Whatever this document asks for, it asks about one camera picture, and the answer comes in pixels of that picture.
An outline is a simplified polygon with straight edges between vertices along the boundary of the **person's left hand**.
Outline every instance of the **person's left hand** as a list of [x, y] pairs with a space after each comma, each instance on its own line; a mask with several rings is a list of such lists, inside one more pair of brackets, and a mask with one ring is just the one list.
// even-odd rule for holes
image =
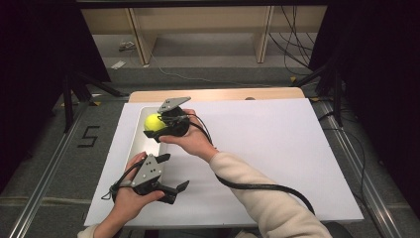
[[[146, 152], [136, 154], [127, 163], [126, 170], [146, 156]], [[124, 179], [133, 180], [136, 172], [137, 170], [132, 170]], [[162, 197], [164, 197], [164, 192], [160, 190], [153, 191], [147, 195], [138, 195], [130, 187], [121, 187], [118, 189], [114, 207], [105, 220], [96, 227], [94, 237], [114, 236], [128, 221], [138, 216], [145, 205]]]
[[[126, 165], [126, 170], [133, 164], [139, 162], [146, 157], [146, 152], [136, 154]], [[125, 180], [133, 180], [137, 170], [129, 172]], [[130, 187], [121, 187], [118, 190], [117, 197], [115, 199], [114, 208], [120, 217], [127, 219], [126, 222], [134, 219], [139, 215], [142, 208], [151, 203], [152, 201], [158, 200], [164, 196], [163, 191], [153, 191], [147, 195], [138, 195]]]

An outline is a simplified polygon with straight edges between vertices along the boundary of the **white paper sheet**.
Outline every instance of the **white paper sheet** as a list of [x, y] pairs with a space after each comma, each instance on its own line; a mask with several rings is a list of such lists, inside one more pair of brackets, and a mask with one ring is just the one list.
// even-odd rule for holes
[[[101, 222], [111, 210], [112, 201], [100, 197], [135, 153], [130, 151], [133, 142], [139, 141], [135, 136], [139, 121], [143, 133], [143, 121], [139, 120], [145, 117], [140, 115], [142, 109], [150, 113], [151, 108], [160, 105], [161, 102], [125, 105], [85, 225]], [[279, 184], [303, 193], [320, 220], [363, 219], [307, 99], [186, 102], [181, 107], [197, 112], [220, 151], [239, 155]], [[154, 140], [148, 139], [145, 146], [137, 142], [136, 153], [158, 153], [151, 141]], [[171, 158], [164, 165], [162, 183], [176, 187], [190, 180], [188, 188], [178, 195], [174, 205], [154, 202], [127, 225], [181, 228], [255, 224], [206, 163], [174, 145], [168, 145], [167, 152]]]

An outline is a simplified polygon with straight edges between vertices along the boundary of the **hand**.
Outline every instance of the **hand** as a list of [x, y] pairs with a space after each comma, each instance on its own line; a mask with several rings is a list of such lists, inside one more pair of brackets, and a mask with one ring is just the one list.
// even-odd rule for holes
[[[202, 127], [201, 123], [195, 116], [195, 111], [192, 109], [184, 109], [186, 114], [189, 114], [189, 120]], [[180, 146], [186, 153], [198, 156], [207, 163], [216, 155], [219, 151], [216, 150], [208, 141], [207, 137], [194, 126], [189, 126], [188, 132], [183, 137], [174, 136], [160, 136], [159, 140], [168, 144], [175, 144]]]
[[[133, 164], [146, 157], [146, 152], [136, 154], [126, 165], [126, 170]], [[132, 180], [136, 170], [129, 172], [125, 179]], [[118, 190], [114, 207], [109, 215], [96, 227], [95, 238], [113, 237], [128, 221], [139, 215], [142, 208], [164, 197], [163, 191], [153, 191], [147, 195], [138, 195], [130, 187], [121, 187]]]

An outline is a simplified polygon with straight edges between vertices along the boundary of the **tennis ball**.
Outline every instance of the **tennis ball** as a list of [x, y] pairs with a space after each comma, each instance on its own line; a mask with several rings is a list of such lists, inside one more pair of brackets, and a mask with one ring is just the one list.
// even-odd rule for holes
[[160, 114], [154, 113], [149, 115], [145, 120], [145, 131], [158, 131], [165, 127], [164, 123], [158, 119]]

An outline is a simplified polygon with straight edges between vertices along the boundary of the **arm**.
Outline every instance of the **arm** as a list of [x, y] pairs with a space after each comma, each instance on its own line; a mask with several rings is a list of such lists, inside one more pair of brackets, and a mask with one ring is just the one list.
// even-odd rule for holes
[[[134, 163], [146, 157], [145, 152], [135, 155], [126, 166], [126, 170]], [[131, 180], [135, 176], [132, 170], [127, 174], [127, 179]], [[122, 187], [118, 190], [114, 207], [108, 216], [98, 225], [87, 227], [84, 231], [77, 234], [78, 238], [107, 238], [113, 237], [127, 222], [139, 215], [142, 208], [164, 196], [162, 191], [153, 191], [147, 195], [136, 194], [129, 187]]]
[[[184, 110], [195, 114], [193, 110]], [[201, 125], [196, 118], [190, 120]], [[240, 158], [217, 151], [195, 127], [183, 137], [162, 136], [162, 142], [176, 144], [187, 153], [209, 163], [214, 173], [235, 183], [272, 183]], [[251, 218], [259, 225], [263, 237], [331, 237], [325, 226], [288, 193], [268, 190], [231, 189]]]

